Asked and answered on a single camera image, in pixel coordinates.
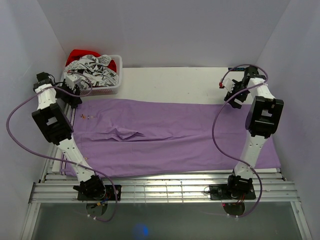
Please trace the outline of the purple trousers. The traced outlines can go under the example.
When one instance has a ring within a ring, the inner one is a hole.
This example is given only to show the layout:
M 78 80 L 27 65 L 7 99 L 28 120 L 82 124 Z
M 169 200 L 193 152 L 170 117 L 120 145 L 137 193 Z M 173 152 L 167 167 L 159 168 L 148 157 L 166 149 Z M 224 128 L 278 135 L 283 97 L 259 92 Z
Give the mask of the purple trousers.
M 82 103 L 71 119 L 86 162 L 117 178 L 233 169 L 245 145 L 249 110 L 100 99 Z

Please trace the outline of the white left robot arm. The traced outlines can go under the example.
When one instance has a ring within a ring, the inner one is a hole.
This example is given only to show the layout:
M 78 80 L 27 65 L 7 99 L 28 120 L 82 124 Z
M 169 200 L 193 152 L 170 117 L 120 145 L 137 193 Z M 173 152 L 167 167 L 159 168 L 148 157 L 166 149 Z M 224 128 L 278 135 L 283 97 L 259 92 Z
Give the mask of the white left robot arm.
M 81 154 L 73 137 L 74 129 L 71 122 L 57 103 L 57 99 L 61 99 L 72 108 L 82 103 L 80 77 L 75 74 L 66 76 L 62 85 L 58 87 L 63 90 L 61 93 L 57 92 L 51 74 L 41 72 L 36 75 L 36 78 L 37 83 L 33 85 L 33 90 L 38 94 L 38 107 L 31 114 L 33 120 L 44 138 L 57 146 L 71 162 L 79 181 L 79 185 L 74 186 L 73 189 L 90 199 L 104 198 L 106 187 Z

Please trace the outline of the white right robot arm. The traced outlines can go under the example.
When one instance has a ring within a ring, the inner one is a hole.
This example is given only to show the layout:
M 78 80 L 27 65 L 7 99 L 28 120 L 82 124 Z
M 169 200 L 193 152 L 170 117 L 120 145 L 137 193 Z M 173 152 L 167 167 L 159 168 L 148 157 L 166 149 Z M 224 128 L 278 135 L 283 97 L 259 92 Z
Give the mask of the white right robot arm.
M 254 193 L 252 168 L 256 166 L 267 139 L 277 131 L 282 115 L 284 101 L 272 95 L 266 80 L 267 75 L 260 74 L 257 66 L 249 65 L 244 69 L 241 81 L 222 79 L 219 83 L 221 89 L 227 89 L 224 101 L 235 109 L 242 107 L 248 95 L 253 99 L 245 120 L 247 135 L 241 161 L 228 177 L 225 189 L 232 199 Z

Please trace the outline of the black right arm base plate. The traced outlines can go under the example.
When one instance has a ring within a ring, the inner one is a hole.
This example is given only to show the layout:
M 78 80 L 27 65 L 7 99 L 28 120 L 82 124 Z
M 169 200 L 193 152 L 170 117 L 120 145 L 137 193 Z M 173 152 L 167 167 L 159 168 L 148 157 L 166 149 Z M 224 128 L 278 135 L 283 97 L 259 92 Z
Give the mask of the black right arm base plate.
M 249 192 L 242 190 L 231 190 L 227 184 L 209 185 L 209 194 L 211 200 L 255 200 L 256 194 L 252 188 Z

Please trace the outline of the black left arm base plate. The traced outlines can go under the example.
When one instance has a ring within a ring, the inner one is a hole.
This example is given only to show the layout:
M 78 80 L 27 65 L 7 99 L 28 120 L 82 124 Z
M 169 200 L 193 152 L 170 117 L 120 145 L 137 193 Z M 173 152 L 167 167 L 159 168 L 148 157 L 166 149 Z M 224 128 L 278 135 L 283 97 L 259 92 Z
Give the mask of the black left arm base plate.
M 85 196 L 84 194 L 79 192 L 76 199 L 78 201 L 102 201 L 105 199 L 107 199 L 108 201 L 115 201 L 116 196 L 115 196 L 115 192 L 113 190 L 112 185 L 105 185 L 105 189 L 106 189 L 106 193 L 103 198 L 88 197 L 88 196 Z M 122 185 L 116 184 L 115 190 L 116 190 L 116 194 L 117 194 L 117 200 L 120 201 L 121 194 L 122 194 Z

